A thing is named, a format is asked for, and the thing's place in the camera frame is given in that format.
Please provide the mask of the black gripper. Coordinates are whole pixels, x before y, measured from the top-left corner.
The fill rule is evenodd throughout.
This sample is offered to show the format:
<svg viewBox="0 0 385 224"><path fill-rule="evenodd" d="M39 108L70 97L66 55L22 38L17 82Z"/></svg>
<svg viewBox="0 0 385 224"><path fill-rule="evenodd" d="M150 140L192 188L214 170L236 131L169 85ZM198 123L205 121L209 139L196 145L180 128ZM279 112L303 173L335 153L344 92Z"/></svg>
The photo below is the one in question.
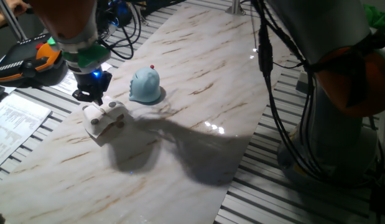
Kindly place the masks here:
<svg viewBox="0 0 385 224"><path fill-rule="evenodd" d="M72 93L78 101L103 104L103 93L107 91L112 74L107 71L96 70L87 74L75 74L77 89Z"/></svg>

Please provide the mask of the person's bare hand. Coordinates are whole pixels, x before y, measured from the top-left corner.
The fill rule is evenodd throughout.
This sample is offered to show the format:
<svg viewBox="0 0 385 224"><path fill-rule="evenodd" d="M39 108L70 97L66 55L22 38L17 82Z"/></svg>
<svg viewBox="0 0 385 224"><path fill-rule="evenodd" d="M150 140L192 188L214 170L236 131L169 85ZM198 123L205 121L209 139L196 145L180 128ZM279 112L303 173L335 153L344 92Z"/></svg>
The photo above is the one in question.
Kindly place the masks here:
<svg viewBox="0 0 385 224"><path fill-rule="evenodd" d="M6 3L16 17L25 13L29 8L29 5L23 0L6 0Z"/></svg>

